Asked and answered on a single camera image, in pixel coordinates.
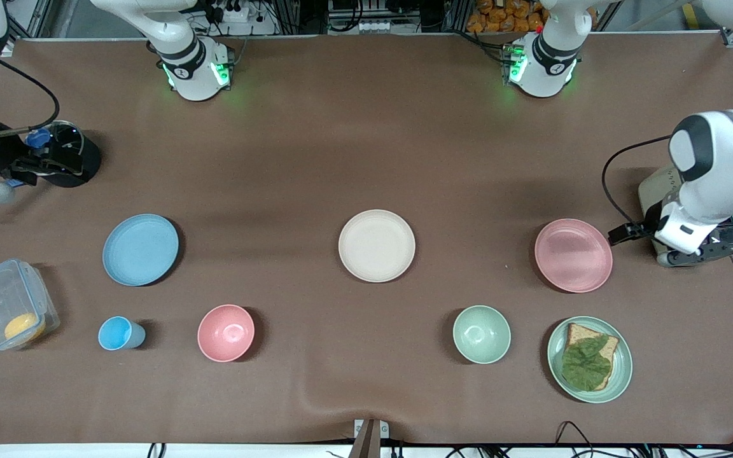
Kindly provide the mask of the pink plate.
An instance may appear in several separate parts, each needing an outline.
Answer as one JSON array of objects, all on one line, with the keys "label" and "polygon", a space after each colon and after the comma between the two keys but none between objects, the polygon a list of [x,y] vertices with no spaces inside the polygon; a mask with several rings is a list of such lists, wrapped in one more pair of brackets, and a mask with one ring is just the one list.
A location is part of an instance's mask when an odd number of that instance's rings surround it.
[{"label": "pink plate", "polygon": [[603,234],[579,219],[551,221],[538,232],[533,257],[539,272],[568,293],[599,289],[613,271],[613,253]]}]

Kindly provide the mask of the blue plate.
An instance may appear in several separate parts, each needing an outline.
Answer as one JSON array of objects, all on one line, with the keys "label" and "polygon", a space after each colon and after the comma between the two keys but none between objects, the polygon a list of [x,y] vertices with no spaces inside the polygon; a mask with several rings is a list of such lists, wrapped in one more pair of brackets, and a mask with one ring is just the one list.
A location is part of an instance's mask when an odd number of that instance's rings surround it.
[{"label": "blue plate", "polygon": [[156,214],[138,214],[108,235],[102,264],[116,283],[139,287],[165,276],[178,253],[179,235],[171,221]]}]

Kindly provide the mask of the black round pot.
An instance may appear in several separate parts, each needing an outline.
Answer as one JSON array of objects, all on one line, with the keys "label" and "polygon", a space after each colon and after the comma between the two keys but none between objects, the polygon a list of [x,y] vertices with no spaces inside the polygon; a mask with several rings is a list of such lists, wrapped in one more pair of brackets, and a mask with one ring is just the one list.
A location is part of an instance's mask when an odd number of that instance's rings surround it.
[{"label": "black round pot", "polygon": [[101,165],[99,147],[87,137],[84,131],[68,121],[55,121],[46,127],[50,141],[45,145],[49,156],[78,155],[83,160],[82,175],[44,175],[43,179],[61,188],[75,188],[89,183],[98,173]]}]

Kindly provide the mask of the beige chrome toaster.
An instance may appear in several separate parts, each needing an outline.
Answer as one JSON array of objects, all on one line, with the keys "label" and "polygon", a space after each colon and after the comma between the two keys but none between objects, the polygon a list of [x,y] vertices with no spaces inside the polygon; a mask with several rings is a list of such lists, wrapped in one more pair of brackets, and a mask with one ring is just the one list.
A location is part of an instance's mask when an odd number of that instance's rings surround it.
[{"label": "beige chrome toaster", "polygon": [[[669,192],[677,190],[682,182],[680,174],[672,165],[657,169],[644,179],[639,185],[639,201],[644,218],[648,220],[652,206],[663,200]],[[733,217],[719,223],[709,236],[730,244],[733,250]],[[733,254],[722,259],[730,259],[733,264]]]}]

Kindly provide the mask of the brown bread slice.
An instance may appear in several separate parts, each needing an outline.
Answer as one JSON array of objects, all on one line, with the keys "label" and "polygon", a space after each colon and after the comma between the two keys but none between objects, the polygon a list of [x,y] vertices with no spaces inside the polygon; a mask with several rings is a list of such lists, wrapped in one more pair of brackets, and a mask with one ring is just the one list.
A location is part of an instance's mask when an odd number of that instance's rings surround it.
[{"label": "brown bread slice", "polygon": [[[604,357],[607,357],[607,359],[609,359],[611,363],[613,363],[614,365],[614,357],[615,357],[616,350],[618,349],[618,345],[620,344],[620,339],[615,336],[611,336],[611,335],[602,333],[602,331],[591,330],[590,328],[587,328],[579,324],[568,325],[567,342],[566,342],[564,350],[566,349],[568,345],[571,345],[579,341],[579,339],[583,339],[585,337],[598,337],[601,335],[609,336],[609,340],[608,340],[608,344],[605,345],[605,348],[602,348],[602,351],[600,351],[600,354],[602,354],[602,356]],[[611,377],[611,374],[613,374],[613,368],[611,369],[610,374],[608,374],[608,376],[605,378],[602,385],[600,385],[596,391],[602,391],[603,388],[605,388],[606,385],[608,385],[608,381],[609,381],[609,378]]]}]

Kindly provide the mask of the clear plastic container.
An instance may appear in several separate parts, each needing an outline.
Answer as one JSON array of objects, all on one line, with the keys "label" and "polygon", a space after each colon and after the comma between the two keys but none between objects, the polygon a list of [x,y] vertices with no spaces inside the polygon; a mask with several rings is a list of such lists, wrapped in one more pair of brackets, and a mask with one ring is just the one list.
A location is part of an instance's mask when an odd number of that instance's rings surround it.
[{"label": "clear plastic container", "polygon": [[0,351],[15,350],[29,342],[7,342],[4,328],[16,316],[33,313],[46,319],[46,329],[40,337],[59,327],[59,315],[39,270],[20,259],[0,263]]}]

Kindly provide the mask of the green lettuce leaf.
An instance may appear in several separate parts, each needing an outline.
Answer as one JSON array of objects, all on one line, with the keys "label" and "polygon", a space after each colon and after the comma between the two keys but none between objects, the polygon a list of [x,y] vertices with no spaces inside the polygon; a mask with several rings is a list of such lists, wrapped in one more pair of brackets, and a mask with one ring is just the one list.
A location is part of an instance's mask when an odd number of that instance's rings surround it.
[{"label": "green lettuce leaf", "polygon": [[585,337],[568,345],[562,354],[562,377],[580,391],[596,391],[610,374],[613,363],[602,356],[609,336]]}]

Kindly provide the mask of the green plate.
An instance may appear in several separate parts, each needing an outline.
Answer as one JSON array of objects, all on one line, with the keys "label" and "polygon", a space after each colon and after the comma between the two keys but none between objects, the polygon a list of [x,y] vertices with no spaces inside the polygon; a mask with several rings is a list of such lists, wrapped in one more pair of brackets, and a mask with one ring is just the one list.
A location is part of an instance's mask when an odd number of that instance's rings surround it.
[{"label": "green plate", "polygon": [[[564,348],[570,343],[569,331],[573,324],[608,335],[618,341],[611,351],[613,367],[602,389],[582,391],[570,385],[562,376],[562,354],[564,354]],[[546,360],[550,373],[562,391],[585,403],[602,404],[613,401],[624,393],[633,376],[633,357],[622,334],[605,320],[596,317],[576,316],[556,324],[549,333]]]}]

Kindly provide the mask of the orange food piece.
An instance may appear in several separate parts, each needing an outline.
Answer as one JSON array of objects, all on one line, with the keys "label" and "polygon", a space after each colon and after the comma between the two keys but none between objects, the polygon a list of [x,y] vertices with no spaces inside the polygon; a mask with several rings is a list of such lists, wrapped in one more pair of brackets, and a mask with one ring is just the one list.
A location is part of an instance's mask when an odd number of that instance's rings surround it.
[{"label": "orange food piece", "polygon": [[43,335],[46,319],[33,313],[24,313],[11,319],[4,328],[7,342],[29,342]]}]

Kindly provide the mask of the blue cup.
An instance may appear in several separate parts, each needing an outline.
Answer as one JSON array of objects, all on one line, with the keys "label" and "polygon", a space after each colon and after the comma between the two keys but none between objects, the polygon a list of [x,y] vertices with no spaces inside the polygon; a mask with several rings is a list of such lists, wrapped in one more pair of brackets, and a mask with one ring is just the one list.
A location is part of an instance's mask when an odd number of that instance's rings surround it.
[{"label": "blue cup", "polygon": [[98,331],[98,343],[107,351],[138,348],[146,338],[143,326],[122,316],[105,320]]}]

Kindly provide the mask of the white power strip with plugs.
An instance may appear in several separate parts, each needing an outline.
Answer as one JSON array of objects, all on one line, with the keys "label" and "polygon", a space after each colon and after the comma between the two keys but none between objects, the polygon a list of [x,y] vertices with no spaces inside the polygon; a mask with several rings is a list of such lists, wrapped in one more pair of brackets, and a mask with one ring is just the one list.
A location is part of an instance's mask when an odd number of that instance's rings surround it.
[{"label": "white power strip with plugs", "polygon": [[206,0],[206,15],[213,24],[248,23],[257,16],[250,0]]}]

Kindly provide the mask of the pink bowl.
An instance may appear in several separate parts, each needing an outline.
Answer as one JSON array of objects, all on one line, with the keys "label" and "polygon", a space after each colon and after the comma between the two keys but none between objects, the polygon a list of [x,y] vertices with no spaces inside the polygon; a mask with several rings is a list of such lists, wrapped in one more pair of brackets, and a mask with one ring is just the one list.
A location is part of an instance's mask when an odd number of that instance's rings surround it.
[{"label": "pink bowl", "polygon": [[244,356],[255,337],[250,313],[239,305],[218,305],[210,310],[196,333],[198,347],[209,360],[232,362]]}]

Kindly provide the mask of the orange snack packets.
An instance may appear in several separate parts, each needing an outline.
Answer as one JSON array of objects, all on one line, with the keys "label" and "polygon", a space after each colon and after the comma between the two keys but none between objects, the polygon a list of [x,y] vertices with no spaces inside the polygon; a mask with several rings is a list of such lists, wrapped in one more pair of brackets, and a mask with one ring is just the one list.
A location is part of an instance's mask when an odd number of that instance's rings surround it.
[{"label": "orange snack packets", "polygon": [[475,0],[466,32],[540,32],[550,12],[538,0]]}]

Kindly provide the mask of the beige plate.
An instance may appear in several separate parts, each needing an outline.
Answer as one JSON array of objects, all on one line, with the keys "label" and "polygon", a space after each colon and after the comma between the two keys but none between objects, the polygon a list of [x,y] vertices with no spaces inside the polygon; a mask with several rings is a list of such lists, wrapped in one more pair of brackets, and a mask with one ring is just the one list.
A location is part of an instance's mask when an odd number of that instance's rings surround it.
[{"label": "beige plate", "polygon": [[337,244],[346,270],[368,283],[399,278],[415,258],[416,240],[411,226],[395,212],[370,209],[344,224]]}]

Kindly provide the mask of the brown table cover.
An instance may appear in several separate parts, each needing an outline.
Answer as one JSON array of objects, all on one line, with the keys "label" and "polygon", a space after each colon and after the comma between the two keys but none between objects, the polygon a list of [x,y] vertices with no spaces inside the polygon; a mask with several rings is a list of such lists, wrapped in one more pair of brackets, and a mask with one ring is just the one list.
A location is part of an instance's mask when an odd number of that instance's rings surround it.
[{"label": "brown table cover", "polygon": [[[558,218],[622,223],[600,185],[611,154],[692,113],[733,108],[733,49],[719,34],[603,34],[558,96],[503,84],[456,36],[250,41],[232,89],[188,102],[142,41],[23,41],[10,62],[59,98],[104,159],[78,188],[47,183],[0,206],[0,263],[39,270],[59,327],[0,351],[0,443],[342,440],[356,419],[411,443],[547,443],[572,421],[598,443],[733,441],[733,264],[655,262],[645,240],[613,250],[597,290],[538,275],[533,242]],[[415,234],[387,283],[344,268],[359,212]],[[174,224],[179,253],[155,283],[105,272],[122,221]],[[196,340],[218,305],[255,337],[239,359]],[[457,351],[471,305],[500,311],[496,363]],[[107,351],[102,323],[144,327]],[[565,394],[546,360],[552,328],[590,316],[622,334],[633,376],[618,398]]]}]

